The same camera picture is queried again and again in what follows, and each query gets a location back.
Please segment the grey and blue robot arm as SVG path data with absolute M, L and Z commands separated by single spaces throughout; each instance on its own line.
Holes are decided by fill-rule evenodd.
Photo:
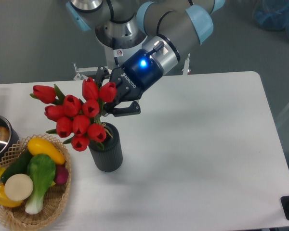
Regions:
M 142 94 L 213 32 L 211 14 L 222 0 L 69 0 L 66 8 L 83 31 L 93 30 L 104 47 L 106 67 L 77 69 L 78 75 L 115 83 L 117 95 L 103 116 L 139 114 Z

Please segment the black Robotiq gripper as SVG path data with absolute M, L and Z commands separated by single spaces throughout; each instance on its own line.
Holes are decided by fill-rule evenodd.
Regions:
M 100 66 L 94 82 L 100 88 L 105 79 L 114 82 L 117 88 L 116 102 L 132 101 L 128 107 L 116 108 L 115 103 L 106 103 L 104 111 L 114 117 L 138 115 L 141 113 L 137 101 L 142 94 L 155 84 L 163 72 L 156 61 L 151 57 L 154 51 L 140 49 L 120 67 L 112 70 L 111 76 L 106 67 Z

